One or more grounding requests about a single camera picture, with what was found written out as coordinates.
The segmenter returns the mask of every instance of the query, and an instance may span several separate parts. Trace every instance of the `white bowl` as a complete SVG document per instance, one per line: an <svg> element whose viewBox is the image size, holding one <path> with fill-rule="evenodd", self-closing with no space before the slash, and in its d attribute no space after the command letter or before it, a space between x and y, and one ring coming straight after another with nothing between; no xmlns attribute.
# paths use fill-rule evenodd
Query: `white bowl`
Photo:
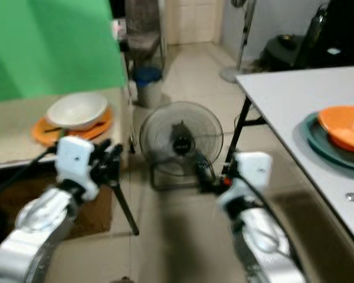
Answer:
<svg viewBox="0 0 354 283"><path fill-rule="evenodd" d="M55 127L87 130L100 121L108 106L98 93L75 93L56 101L48 110L46 120Z"/></svg>

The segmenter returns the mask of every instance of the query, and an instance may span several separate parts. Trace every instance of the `fan guard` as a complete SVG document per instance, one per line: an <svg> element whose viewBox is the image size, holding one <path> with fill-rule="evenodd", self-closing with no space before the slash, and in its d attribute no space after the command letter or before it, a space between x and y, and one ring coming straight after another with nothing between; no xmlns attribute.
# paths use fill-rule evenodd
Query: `fan guard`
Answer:
<svg viewBox="0 0 354 283"><path fill-rule="evenodd" d="M223 146L219 120L207 108L180 101L157 108L140 128L142 152L161 172L174 176L194 173L196 151L214 162Z"/></svg>

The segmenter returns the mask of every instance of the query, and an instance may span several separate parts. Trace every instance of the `black table leg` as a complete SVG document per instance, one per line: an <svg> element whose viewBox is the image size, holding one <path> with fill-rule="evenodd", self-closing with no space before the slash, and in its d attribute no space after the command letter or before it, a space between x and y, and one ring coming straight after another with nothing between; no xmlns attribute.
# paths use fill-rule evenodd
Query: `black table leg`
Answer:
<svg viewBox="0 0 354 283"><path fill-rule="evenodd" d="M250 105L252 105L252 102L247 97L245 99L244 105L242 106L242 110L241 110L239 119L237 121L235 133L234 133L234 136L232 137L231 145L230 145L230 148L228 149L228 153L227 153L227 156L225 158L225 164L223 166L222 174L226 174L226 172L228 171L228 164L230 163L230 161L232 159L232 155L236 151L237 141L238 141L238 139L240 137L242 128L245 126L244 125L245 124L245 119L247 118Z"/></svg>
<svg viewBox="0 0 354 283"><path fill-rule="evenodd" d="M132 229L132 232L134 233L134 235L138 236L139 235L139 228L137 227L137 224L135 222L134 217L132 216L131 210L129 208L129 205L126 202L126 199L124 198L123 192L120 189L120 185L114 185L114 186L110 186L112 188L112 190L114 191L114 194L117 197L117 200L119 202L119 205L121 206L124 215L127 218L127 221L130 224L130 227Z"/></svg>

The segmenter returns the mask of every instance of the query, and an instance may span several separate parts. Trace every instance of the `green screen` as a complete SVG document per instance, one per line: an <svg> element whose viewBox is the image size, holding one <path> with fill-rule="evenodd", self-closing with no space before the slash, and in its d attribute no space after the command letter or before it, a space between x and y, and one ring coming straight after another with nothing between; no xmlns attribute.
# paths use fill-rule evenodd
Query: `green screen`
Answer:
<svg viewBox="0 0 354 283"><path fill-rule="evenodd" d="M0 0L0 101L123 84L107 0Z"/></svg>

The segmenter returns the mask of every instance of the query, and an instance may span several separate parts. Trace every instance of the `trash can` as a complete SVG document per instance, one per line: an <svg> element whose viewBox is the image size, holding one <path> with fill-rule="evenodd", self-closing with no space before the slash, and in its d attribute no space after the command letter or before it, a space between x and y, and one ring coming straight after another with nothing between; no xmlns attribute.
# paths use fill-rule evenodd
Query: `trash can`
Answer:
<svg viewBox="0 0 354 283"><path fill-rule="evenodd" d="M162 72L155 67L139 67L134 70L137 100L140 106L155 108L161 102Z"/></svg>

